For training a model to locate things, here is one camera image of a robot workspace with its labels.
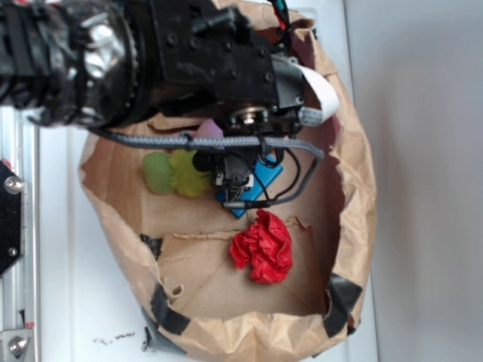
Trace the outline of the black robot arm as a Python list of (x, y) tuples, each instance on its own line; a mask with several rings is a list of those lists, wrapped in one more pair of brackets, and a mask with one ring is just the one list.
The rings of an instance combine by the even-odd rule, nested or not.
[(285, 44), (210, 1), (1, 3), (1, 102), (41, 126), (126, 127), (156, 114), (229, 132), (300, 131)]

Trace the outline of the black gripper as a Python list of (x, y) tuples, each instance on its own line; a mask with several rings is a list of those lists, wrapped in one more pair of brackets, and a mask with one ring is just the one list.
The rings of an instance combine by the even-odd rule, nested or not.
[(152, 102), (168, 117), (212, 118), (225, 133), (298, 133), (301, 71), (231, 5), (152, 1), (158, 74)]

